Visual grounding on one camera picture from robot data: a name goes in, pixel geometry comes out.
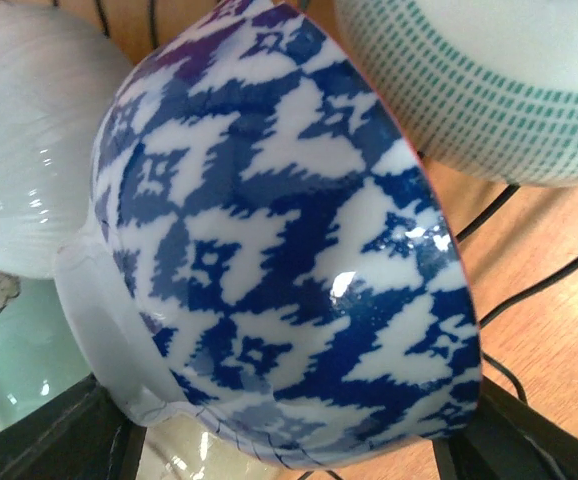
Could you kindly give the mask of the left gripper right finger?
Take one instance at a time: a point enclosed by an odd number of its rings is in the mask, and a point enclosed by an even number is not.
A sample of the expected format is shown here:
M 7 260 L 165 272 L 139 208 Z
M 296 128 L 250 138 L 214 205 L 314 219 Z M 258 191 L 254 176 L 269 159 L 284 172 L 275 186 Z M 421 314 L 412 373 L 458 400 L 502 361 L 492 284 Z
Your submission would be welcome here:
M 433 451 L 442 480 L 578 479 L 578 439 L 489 379 L 468 426 Z

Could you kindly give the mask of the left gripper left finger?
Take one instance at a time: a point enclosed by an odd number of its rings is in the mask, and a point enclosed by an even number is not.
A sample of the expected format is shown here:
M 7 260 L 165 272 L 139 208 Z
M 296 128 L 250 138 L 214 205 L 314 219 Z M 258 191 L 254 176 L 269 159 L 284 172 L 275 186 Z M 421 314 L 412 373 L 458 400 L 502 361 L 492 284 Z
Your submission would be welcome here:
M 89 375 L 0 432 L 0 479 L 134 479 L 145 434 Z

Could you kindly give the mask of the pale green bowl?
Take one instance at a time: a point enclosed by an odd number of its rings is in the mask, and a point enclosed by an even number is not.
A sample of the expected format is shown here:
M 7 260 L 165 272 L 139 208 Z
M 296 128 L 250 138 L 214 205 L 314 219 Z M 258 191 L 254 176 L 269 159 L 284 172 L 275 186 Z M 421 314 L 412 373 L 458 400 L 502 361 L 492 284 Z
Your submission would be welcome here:
M 578 1 L 338 1 L 338 29 L 425 157 L 578 183 Z
M 54 282 L 0 272 L 0 431 L 89 374 Z

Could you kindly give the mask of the white bowl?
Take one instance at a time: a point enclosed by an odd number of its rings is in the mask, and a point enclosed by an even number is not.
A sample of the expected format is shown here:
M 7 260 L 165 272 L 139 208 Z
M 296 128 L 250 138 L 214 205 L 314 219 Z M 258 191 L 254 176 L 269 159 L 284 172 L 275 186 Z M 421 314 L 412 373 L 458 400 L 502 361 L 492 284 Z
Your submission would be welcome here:
M 137 472 L 139 480 L 263 480 L 280 475 L 280 468 L 240 452 L 184 415 L 147 430 Z
M 93 140 L 130 70 L 87 21 L 0 1 L 0 271 L 52 277 L 84 224 Z

